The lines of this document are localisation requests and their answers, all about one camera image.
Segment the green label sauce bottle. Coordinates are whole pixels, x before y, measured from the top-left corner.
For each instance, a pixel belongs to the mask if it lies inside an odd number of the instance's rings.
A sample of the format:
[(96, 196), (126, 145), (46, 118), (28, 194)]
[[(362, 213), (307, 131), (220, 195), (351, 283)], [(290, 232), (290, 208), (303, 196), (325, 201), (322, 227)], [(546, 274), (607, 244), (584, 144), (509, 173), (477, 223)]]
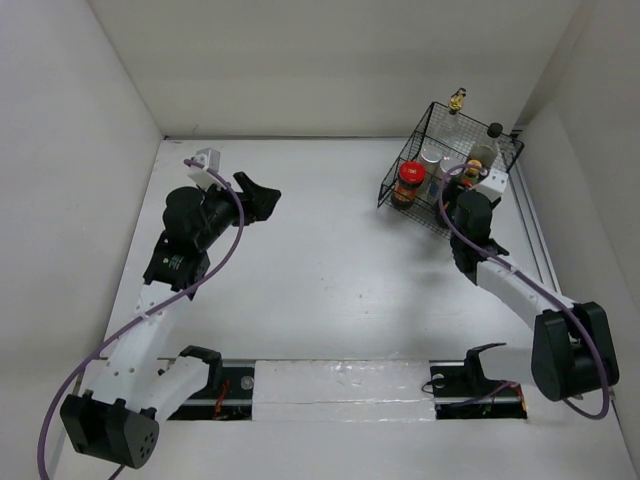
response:
[(483, 164), (479, 160), (470, 159), (465, 164), (461, 173), (457, 176), (457, 180), (462, 186), (471, 188), (480, 181), (480, 176), (483, 173), (483, 170)]

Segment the white shaker jar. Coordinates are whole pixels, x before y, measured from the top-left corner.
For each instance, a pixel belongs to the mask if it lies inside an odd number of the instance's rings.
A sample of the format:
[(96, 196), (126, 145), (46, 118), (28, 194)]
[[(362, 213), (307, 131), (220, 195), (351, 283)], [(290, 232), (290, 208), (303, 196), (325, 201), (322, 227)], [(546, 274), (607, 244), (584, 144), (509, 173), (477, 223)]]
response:
[(425, 172), (434, 176), (443, 158), (443, 152), (437, 146), (427, 144), (421, 148), (418, 160), (423, 165)]
[(427, 198), (431, 203), (434, 203), (437, 200), (438, 191), (444, 179), (445, 173), (456, 164), (457, 160), (455, 158), (452, 158), (451, 156), (444, 156), (440, 160), (427, 190)]

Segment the red lid sauce jar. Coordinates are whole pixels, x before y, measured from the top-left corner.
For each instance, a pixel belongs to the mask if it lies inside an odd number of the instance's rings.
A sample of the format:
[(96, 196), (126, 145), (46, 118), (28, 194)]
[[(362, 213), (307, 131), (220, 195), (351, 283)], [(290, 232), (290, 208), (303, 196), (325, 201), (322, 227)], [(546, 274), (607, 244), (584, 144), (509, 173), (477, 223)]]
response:
[(416, 161), (403, 162), (397, 172), (396, 183), (391, 194), (391, 203), (396, 209), (409, 209), (415, 202), (417, 192), (426, 178), (425, 167)]

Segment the dark soy sauce bottle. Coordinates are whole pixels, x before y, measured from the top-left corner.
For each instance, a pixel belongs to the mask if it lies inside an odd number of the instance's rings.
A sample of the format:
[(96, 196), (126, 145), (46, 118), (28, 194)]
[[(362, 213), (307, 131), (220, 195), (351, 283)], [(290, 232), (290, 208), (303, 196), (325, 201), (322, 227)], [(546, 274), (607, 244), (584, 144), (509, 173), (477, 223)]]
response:
[(503, 133), (500, 123), (491, 123), (485, 133), (472, 145), (468, 160), (479, 161), (484, 168), (491, 169), (499, 150), (499, 138)]

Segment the clear glass oil bottle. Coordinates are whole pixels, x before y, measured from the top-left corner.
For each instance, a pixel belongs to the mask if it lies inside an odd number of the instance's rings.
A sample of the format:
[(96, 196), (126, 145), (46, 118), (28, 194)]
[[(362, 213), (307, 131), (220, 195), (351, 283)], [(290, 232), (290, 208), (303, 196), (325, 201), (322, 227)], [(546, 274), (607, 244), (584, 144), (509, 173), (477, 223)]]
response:
[(439, 146), (449, 149), (453, 149), (456, 146), (460, 128), (460, 112), (464, 107), (466, 95), (467, 90), (464, 87), (460, 87), (449, 98), (447, 111), (435, 133), (435, 140)]

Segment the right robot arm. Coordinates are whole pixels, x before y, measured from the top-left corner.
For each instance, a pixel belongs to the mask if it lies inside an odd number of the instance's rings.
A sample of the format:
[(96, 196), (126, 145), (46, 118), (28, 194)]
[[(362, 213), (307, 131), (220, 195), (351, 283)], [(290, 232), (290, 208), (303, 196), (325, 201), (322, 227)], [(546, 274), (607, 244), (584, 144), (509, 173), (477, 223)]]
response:
[(514, 384), (532, 384), (552, 402), (575, 405), (575, 398), (598, 391), (602, 407), (620, 377), (609, 323), (595, 302), (578, 303), (554, 293), (511, 261), (491, 237), (496, 202), (477, 188), (454, 180), (441, 182), (437, 216), (451, 233), (454, 263), (475, 286), (491, 293), (532, 333), (532, 347), (493, 361), (489, 345), (466, 353), (459, 380), (472, 401)]

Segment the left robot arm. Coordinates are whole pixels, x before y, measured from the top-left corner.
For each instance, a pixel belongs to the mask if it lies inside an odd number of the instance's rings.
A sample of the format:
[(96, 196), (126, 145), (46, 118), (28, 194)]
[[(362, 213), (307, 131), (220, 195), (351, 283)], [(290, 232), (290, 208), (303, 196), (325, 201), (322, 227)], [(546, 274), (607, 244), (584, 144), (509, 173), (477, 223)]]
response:
[(157, 361), (178, 321), (172, 306), (193, 299), (216, 272), (208, 249), (230, 226), (243, 230), (266, 221), (281, 198), (279, 190), (243, 172), (233, 177), (238, 191), (216, 178), (208, 188), (180, 187), (167, 195), (132, 327), (110, 341), (103, 370), (85, 392), (67, 395), (61, 405), (76, 452), (139, 469), (156, 447), (162, 422), (193, 394), (208, 397), (222, 387), (217, 351), (190, 345), (166, 371)]

